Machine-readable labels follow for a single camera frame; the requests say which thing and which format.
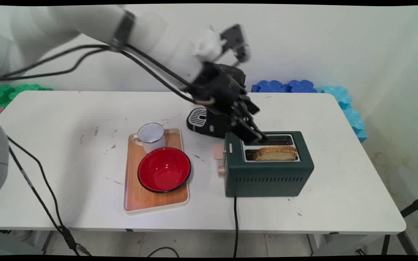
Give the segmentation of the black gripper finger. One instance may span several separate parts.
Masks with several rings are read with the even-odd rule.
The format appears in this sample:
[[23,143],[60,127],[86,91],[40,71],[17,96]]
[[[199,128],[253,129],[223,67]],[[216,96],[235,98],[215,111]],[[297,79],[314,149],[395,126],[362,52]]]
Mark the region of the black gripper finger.
[[243,112],[245,114],[245,123],[249,129],[249,139],[246,140],[246,143],[262,143],[269,140],[268,136],[264,134],[255,124],[253,115],[257,114],[260,109],[254,103],[241,103]]
[[232,133],[246,144],[262,140],[262,132],[257,128],[251,115],[239,117],[232,115]]

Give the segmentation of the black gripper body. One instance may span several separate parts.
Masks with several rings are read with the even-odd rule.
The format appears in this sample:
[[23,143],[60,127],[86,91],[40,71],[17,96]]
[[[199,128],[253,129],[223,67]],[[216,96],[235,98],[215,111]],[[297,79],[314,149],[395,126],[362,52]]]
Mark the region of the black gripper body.
[[228,118],[249,118],[260,111],[247,94],[246,75],[241,69],[205,63],[201,74],[193,81],[193,98],[205,102],[215,114]]

